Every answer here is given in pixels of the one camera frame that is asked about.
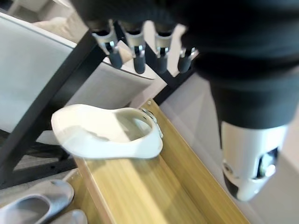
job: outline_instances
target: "white slipper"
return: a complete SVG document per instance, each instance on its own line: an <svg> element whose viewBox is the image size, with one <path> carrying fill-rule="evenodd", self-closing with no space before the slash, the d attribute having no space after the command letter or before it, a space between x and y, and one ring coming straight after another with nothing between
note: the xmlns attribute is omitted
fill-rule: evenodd
<svg viewBox="0 0 299 224"><path fill-rule="evenodd" d="M87 224L87 218L82 210L69 211L50 224Z"/></svg>
<svg viewBox="0 0 299 224"><path fill-rule="evenodd" d="M38 183L0 209L0 224L43 224L68 206L73 196L73 187L65 181Z"/></svg>
<svg viewBox="0 0 299 224"><path fill-rule="evenodd" d="M51 122L61 146L78 157L149 159L163 147L157 120L147 110L71 105L56 111Z"/></svg>

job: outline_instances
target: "white wall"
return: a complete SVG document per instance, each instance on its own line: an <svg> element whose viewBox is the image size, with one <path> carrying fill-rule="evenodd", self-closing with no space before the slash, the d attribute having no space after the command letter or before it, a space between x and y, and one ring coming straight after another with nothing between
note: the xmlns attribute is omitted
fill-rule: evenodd
<svg viewBox="0 0 299 224"><path fill-rule="evenodd" d="M208 83L193 75L161 105L161 109L226 190L220 167L216 112ZM299 123L299 114L293 122L296 123ZM292 128L286 139L286 151L297 149L295 139L298 137L298 131ZM234 200L253 224L299 223L299 174L284 156L280 156L278 162L277 173L254 199L249 203Z"/></svg>

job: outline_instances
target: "light wood board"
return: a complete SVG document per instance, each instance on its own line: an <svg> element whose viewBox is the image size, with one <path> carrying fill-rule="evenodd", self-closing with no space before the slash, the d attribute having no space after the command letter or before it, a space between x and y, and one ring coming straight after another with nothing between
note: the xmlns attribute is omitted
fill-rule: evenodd
<svg viewBox="0 0 299 224"><path fill-rule="evenodd" d="M151 100L163 150L152 160L76 158L104 224L248 223Z"/></svg>
<svg viewBox="0 0 299 224"><path fill-rule="evenodd" d="M209 223L249 223L158 105L149 102L143 108L155 115L164 134L161 156Z"/></svg>

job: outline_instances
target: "white cushion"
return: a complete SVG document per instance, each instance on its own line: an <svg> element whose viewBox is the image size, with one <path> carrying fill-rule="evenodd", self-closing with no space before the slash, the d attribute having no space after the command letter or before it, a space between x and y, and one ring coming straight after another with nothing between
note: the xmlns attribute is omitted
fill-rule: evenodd
<svg viewBox="0 0 299 224"><path fill-rule="evenodd" d="M76 44L1 13L0 30L0 129L12 132ZM102 63L69 104L121 108L155 78L149 67L137 75L126 65L120 71ZM57 144L49 131L38 141Z"/></svg>

